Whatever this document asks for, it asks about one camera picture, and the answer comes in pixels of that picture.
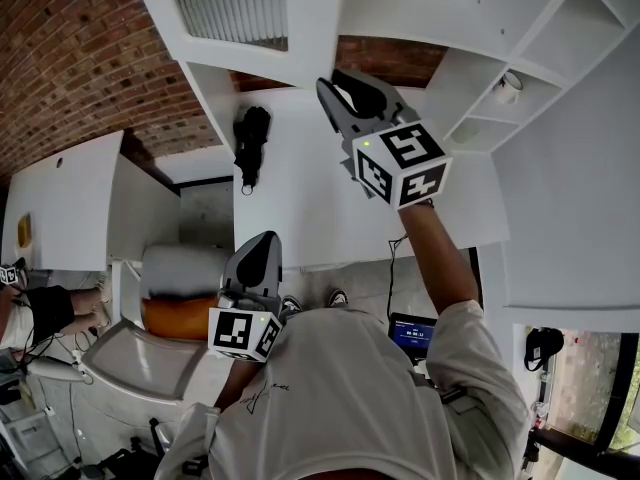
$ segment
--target cup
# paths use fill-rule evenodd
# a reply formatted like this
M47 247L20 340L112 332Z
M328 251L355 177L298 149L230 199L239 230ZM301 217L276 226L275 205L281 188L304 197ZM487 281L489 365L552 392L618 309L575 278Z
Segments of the cup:
M501 104L513 105L522 92L522 82L511 71L507 71L493 88L496 100Z

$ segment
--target white cabinet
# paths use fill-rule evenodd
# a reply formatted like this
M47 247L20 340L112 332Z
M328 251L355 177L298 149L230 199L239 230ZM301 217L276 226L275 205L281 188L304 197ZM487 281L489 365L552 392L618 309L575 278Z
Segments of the white cabinet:
M180 199L120 155L123 132L100 137L27 167L11 179L2 263L17 249L29 214L34 269L105 270L111 258L139 261L146 245L178 240Z

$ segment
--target person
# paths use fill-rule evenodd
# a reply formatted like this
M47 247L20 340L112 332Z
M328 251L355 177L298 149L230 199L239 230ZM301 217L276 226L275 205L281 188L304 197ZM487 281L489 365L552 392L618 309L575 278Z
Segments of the person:
M207 457L214 480L513 479L529 410L478 303L478 286L432 206L400 210L439 318L433 387L370 314L338 291L294 309L268 361L235 361L213 407L184 415L156 479Z
M111 277L98 278L87 290L61 286L21 292L12 285L0 291L0 349L24 352L61 333L77 334L109 325L104 304L111 299Z

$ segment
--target brick wall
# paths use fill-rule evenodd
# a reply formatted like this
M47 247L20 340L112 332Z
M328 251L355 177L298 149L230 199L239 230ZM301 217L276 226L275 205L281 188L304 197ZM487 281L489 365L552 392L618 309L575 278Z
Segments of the brick wall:
M0 0L0 185L123 128L138 163L220 143L142 0Z
M384 37L340 36L336 67L357 69L391 85L426 87L447 52L437 46L404 39ZM239 91L275 89L286 84L246 73L232 73Z

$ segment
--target white table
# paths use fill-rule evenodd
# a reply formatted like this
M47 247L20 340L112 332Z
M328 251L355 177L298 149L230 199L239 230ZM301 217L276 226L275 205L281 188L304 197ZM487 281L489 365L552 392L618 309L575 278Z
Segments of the white table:
M180 198L120 154L115 132L16 173L4 217L2 263L14 263L17 227L31 216L36 270L105 270L142 260L147 245L178 240Z
M422 91L401 93L418 108ZM381 199L367 199L339 165L346 158L341 138L315 91L256 91L243 95L242 103L265 107L272 122L252 195L241 194L242 176L235 168L236 248L271 229L282 240L285 268L388 258L387 241L404 234L400 219ZM460 249L509 239L502 193L488 154L456 154L435 205ZM398 256L412 254L408 241L398 249Z

